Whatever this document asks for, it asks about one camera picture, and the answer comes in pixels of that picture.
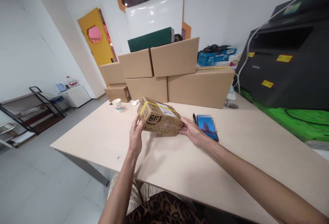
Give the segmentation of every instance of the white cup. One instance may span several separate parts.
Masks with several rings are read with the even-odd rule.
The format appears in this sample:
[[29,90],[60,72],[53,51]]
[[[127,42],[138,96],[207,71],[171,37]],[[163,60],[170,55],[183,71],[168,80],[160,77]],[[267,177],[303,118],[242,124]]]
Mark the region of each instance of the white cup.
[[121,110],[122,109],[122,103],[121,99],[115,99],[112,101],[113,106],[116,108],[116,110]]

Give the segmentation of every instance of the whiteboard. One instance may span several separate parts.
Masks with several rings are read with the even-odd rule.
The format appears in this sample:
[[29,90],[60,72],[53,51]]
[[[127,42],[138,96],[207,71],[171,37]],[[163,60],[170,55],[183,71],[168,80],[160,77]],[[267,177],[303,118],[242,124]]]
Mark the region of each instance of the whiteboard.
[[182,33],[184,0],[149,0],[126,8],[130,37],[135,38],[172,27]]

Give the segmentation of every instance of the yellow tape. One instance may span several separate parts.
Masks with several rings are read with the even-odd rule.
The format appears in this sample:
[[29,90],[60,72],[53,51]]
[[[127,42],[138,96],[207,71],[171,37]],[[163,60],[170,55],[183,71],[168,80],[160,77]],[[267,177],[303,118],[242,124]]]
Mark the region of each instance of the yellow tape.
[[267,88],[272,88],[272,86],[274,85],[274,83],[272,83],[270,81],[267,81],[267,80],[264,80],[262,82],[262,85],[266,86]]
[[152,105],[154,105],[154,106],[157,106],[157,107],[159,107],[159,108],[168,109],[168,110],[170,110],[170,111],[172,111],[172,112],[177,113],[177,111],[175,111],[175,110],[173,110],[173,109],[165,108],[165,107],[162,107],[162,106],[156,105],[156,104],[153,103],[153,102],[146,101],[146,102],[144,103],[144,106],[143,106],[141,112],[139,113],[140,116],[142,115],[142,113],[143,113],[143,111],[144,111],[144,109],[146,108],[146,105],[147,105],[148,103],[149,103],[149,104],[152,104]]
[[280,54],[279,57],[277,58],[277,61],[288,63],[291,61],[292,58],[293,58],[293,55]]

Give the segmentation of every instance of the green binder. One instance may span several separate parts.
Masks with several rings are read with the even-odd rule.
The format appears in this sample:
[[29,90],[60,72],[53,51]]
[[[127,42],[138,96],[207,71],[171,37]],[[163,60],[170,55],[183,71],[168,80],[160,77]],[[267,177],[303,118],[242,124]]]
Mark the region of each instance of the green binder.
[[140,37],[128,40],[130,52],[153,48],[174,42],[175,33],[171,27],[158,30]]

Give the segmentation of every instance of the phone screen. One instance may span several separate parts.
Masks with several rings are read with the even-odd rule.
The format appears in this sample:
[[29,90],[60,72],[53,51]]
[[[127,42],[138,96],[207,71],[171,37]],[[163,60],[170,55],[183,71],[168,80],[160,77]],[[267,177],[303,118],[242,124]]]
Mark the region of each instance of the phone screen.
[[196,117],[199,128],[210,138],[218,142],[215,123],[209,115],[198,115]]

